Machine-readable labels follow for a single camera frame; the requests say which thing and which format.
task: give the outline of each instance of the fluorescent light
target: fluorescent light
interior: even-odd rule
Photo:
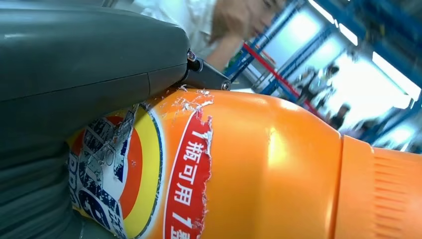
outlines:
[[[410,105],[411,97],[409,95],[399,95],[393,98],[393,106],[399,109],[407,109]]]
[[[409,78],[403,75],[399,70],[394,68],[384,58],[378,55],[378,53],[374,52],[372,54],[372,61],[387,76],[389,76],[391,80],[393,80],[400,88],[402,88],[409,96],[411,96],[414,101],[418,101],[419,95],[421,94],[421,88],[419,86],[409,80]]]
[[[308,2],[317,10],[319,11],[331,24],[334,24],[334,18],[331,14],[328,13],[324,8],[322,8],[318,3],[316,3],[314,0],[308,0]]]
[[[339,24],[338,25],[340,32],[347,38],[349,39],[349,41],[351,41],[353,43],[353,45],[357,46],[358,44],[358,40],[357,40],[357,36],[351,31],[349,30],[347,27],[345,27],[343,24]]]

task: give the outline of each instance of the man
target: man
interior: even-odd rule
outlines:
[[[358,123],[352,129],[341,130],[340,133],[343,135],[350,136],[352,138],[360,139],[366,132],[372,129],[375,125],[378,124],[376,119],[368,119],[362,123]]]
[[[328,124],[334,129],[338,130],[343,126],[344,119],[346,118],[346,115],[349,113],[349,111],[350,106],[348,104],[343,104],[338,110],[337,114],[328,120]]]
[[[329,65],[322,76],[318,75],[315,69],[309,69],[304,73],[299,83],[296,83],[298,88],[302,88],[301,94],[298,98],[297,104],[302,105],[306,100],[312,101],[320,92],[331,88],[329,79],[331,79],[340,70],[338,66]]]
[[[135,0],[126,9],[180,26],[191,41],[191,50],[222,71],[243,41],[271,24],[285,1]]]

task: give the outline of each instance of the metal rack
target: metal rack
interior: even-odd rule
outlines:
[[[406,42],[407,48],[410,52],[415,52],[417,56],[422,53],[422,26],[412,19],[410,16],[400,10],[399,7],[395,6],[389,0],[353,0],[350,1],[346,7],[342,7],[340,4],[336,4],[333,0],[315,0],[323,9],[329,12],[338,24],[342,23],[350,31],[352,31],[360,41],[366,41],[377,52],[381,57],[398,69],[407,78],[413,81],[416,85],[422,88],[422,71],[419,67],[416,67],[415,59],[411,60],[403,52],[398,49],[392,49],[387,46],[387,42],[394,42],[395,37],[398,36]],[[296,7],[287,15],[287,17],[277,26],[277,28],[264,40],[264,44],[255,50],[255,53],[259,55],[265,46],[271,41],[271,39],[278,34],[278,32],[293,18],[293,16],[304,6],[303,2],[296,1]],[[366,19],[358,19],[357,15],[365,15]],[[374,32],[373,29],[368,27],[367,22],[371,20],[375,22],[376,26],[381,32]],[[278,75],[285,79],[295,72],[310,56],[312,56],[316,50],[318,50],[322,44],[329,38],[329,36],[337,31],[337,27],[334,24],[328,24],[322,31],[320,31],[313,39],[309,41],[300,51],[298,51],[289,62],[287,62]],[[255,48],[257,42],[262,38],[255,39],[254,42],[249,44],[249,49]],[[242,56],[237,60],[236,64],[227,72],[227,76],[232,76],[234,81],[254,60],[254,57],[250,52],[247,52],[245,47],[242,49]],[[280,81],[275,77],[274,80],[270,81],[267,87],[261,92],[261,94],[271,95],[277,88],[281,88],[289,100],[295,101],[295,92],[292,92],[291,87],[288,83]],[[400,111],[400,117],[391,123],[390,126],[381,132],[379,129],[385,125],[388,120],[392,120],[392,117],[385,118],[378,126],[368,132],[365,136],[369,143],[373,143],[379,137],[387,134],[394,127],[399,125],[404,120],[416,115],[422,108],[421,98],[406,110]]]

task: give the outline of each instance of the detergent bottle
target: detergent bottle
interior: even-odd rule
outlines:
[[[169,90],[70,141],[73,206],[121,239],[422,239],[422,158],[297,105]]]

